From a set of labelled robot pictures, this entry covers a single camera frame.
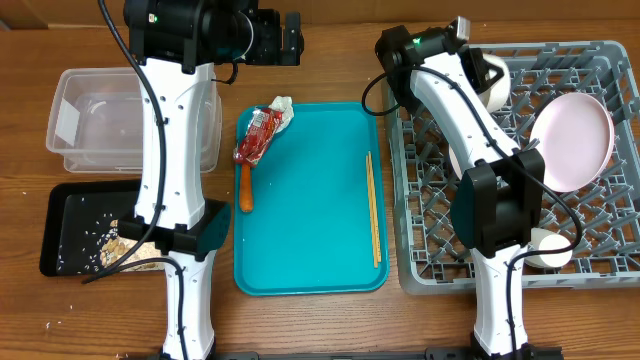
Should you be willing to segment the large pink plate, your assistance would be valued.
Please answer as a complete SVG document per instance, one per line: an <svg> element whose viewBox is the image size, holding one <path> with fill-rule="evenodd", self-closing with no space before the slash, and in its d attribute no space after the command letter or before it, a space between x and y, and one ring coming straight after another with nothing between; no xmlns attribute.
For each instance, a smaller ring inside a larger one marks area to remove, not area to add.
<svg viewBox="0 0 640 360"><path fill-rule="evenodd" d="M544 184L555 192L573 192L595 180L613 152L614 125L593 96L568 93L538 115L530 138L545 162Z"/></svg>

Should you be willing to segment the white bowl with food scraps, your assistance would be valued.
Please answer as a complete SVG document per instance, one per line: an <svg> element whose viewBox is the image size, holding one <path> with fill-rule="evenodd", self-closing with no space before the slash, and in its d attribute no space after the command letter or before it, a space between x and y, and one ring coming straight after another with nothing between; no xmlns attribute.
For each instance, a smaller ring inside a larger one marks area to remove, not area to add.
<svg viewBox="0 0 640 360"><path fill-rule="evenodd" d="M504 77L490 90L479 94L481 102L489 113L496 112L505 106L511 91L511 78L509 68L504 61Z"/></svg>

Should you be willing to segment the orange carrot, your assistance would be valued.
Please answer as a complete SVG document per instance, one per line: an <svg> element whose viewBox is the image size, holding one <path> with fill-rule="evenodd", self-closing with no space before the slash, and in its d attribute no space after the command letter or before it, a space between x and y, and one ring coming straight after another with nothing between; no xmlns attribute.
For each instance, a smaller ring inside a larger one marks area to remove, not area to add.
<svg viewBox="0 0 640 360"><path fill-rule="evenodd" d="M244 163L241 167L238 202L240 209L245 213L252 212L254 208L251 170L248 163Z"/></svg>

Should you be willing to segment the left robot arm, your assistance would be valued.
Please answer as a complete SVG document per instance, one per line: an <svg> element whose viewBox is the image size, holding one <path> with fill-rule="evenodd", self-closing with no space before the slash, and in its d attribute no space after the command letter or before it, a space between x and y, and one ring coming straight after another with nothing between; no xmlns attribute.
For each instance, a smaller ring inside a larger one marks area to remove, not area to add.
<svg viewBox="0 0 640 360"><path fill-rule="evenodd" d="M217 65L297 66L301 16L255 1L139 0L124 5L125 51L139 77L143 168L132 214L120 236L159 249L167 281L163 359L215 353L211 286L216 251L230 227L229 203L207 199L201 184L201 132Z"/></svg>

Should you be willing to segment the red snack wrapper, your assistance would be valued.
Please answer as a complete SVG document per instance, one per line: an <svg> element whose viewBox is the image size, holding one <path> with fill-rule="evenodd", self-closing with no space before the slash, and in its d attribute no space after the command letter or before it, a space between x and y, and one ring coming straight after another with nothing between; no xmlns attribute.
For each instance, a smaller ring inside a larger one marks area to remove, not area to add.
<svg viewBox="0 0 640 360"><path fill-rule="evenodd" d="M271 108L255 108L246 134L234 150L234 161L255 167L282 124L280 111Z"/></svg>

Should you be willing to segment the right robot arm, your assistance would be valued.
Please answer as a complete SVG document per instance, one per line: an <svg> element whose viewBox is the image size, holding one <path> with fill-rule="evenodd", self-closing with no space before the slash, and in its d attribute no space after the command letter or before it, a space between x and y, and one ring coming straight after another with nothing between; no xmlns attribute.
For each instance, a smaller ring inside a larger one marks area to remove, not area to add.
<svg viewBox="0 0 640 360"><path fill-rule="evenodd" d="M531 359L522 256L540 217L545 164L538 151L519 150L490 115L485 101L507 94L508 70L468 39L463 18L416 34L396 26L382 32L374 51L396 102L410 112L426 107L461 172L450 217L474 264L475 357Z"/></svg>

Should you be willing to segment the wooden chopstick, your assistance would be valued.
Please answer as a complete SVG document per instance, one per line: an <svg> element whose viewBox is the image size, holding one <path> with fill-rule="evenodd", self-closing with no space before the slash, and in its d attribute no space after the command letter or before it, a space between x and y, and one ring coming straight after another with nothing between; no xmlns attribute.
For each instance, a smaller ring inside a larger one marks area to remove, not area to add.
<svg viewBox="0 0 640 360"><path fill-rule="evenodd" d="M367 171L368 171L368 186L369 186L369 202L371 211L371 230L372 241L374 243L375 260L374 266L377 268L382 261L381 244L380 244L380 230L377 211L377 198L375 190L375 178L373 172L372 153L369 151L367 154Z"/></svg>
<svg viewBox="0 0 640 360"><path fill-rule="evenodd" d="M365 156L366 165L366 181L367 181L367 197L370 217L371 242L373 252L373 264L375 268L379 267L379 246L378 246L378 226L377 226L377 210L375 183L372 169L372 154L370 152Z"/></svg>

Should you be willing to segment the white tissue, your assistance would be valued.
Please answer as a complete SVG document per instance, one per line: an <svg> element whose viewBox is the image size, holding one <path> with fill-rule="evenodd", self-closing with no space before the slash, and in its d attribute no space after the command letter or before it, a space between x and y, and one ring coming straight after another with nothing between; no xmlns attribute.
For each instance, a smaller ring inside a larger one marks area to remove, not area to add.
<svg viewBox="0 0 640 360"><path fill-rule="evenodd" d="M269 108L281 113L281 124L276 129L276 132L279 133L290 124L294 117L293 100L289 96L277 96Z"/></svg>

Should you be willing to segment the pink bowl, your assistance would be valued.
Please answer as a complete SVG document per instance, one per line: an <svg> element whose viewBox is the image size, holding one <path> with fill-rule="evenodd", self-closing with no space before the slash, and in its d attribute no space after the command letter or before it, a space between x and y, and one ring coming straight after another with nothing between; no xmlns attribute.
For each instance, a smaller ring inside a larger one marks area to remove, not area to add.
<svg viewBox="0 0 640 360"><path fill-rule="evenodd" d="M448 148L448 155L453 172L456 175L457 179L460 180L462 178L462 171L452 147Z"/></svg>

